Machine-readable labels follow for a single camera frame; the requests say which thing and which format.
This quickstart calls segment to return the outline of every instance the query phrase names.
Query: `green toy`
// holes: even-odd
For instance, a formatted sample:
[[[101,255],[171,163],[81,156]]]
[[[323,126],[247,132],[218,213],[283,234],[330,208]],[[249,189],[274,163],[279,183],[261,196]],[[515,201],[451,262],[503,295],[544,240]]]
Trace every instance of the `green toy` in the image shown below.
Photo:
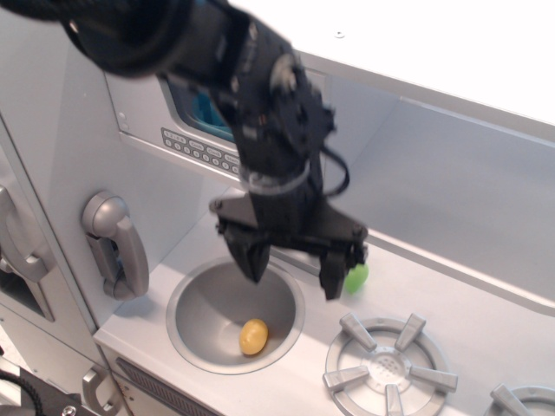
[[[343,287],[352,295],[357,292],[366,282],[369,274],[369,267],[367,264],[357,264],[349,271],[345,277]]]

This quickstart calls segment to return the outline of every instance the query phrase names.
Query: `metal sink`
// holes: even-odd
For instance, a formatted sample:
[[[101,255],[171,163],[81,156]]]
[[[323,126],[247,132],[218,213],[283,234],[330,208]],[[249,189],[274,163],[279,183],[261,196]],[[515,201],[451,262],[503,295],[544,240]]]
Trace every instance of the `metal sink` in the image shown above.
[[[247,321],[269,329],[258,354],[245,355],[239,333]],[[229,258],[187,275],[172,293],[166,313],[168,334],[194,366],[218,374],[243,374],[269,366],[294,345],[304,323],[304,299],[295,279],[270,263],[260,283],[247,280]]]

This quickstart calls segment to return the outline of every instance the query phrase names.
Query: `microwave window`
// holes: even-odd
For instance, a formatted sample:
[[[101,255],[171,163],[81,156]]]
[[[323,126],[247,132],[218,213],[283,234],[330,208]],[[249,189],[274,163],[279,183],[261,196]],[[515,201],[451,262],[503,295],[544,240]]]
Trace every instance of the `microwave window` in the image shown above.
[[[168,82],[173,102],[181,120],[190,127],[233,143],[232,130],[204,93],[194,92]]]

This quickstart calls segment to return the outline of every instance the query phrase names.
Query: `stove burner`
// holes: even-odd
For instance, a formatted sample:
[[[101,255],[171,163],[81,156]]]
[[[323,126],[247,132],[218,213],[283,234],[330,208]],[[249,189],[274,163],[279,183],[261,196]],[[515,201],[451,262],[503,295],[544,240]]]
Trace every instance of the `stove burner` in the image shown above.
[[[509,390],[500,384],[492,391],[493,403],[484,416],[533,416],[555,414],[555,390],[545,387],[520,387]]]
[[[426,320],[348,314],[331,343],[323,382],[339,409],[354,416],[435,416],[457,376],[422,330]]]

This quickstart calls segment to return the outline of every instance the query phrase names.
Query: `yellow egg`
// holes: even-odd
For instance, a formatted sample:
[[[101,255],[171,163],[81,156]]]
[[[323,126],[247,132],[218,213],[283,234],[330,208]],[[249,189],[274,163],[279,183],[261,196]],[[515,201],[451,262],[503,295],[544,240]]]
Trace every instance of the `yellow egg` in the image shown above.
[[[251,319],[241,329],[239,346],[246,355],[259,353],[268,341],[268,327],[260,319]]]

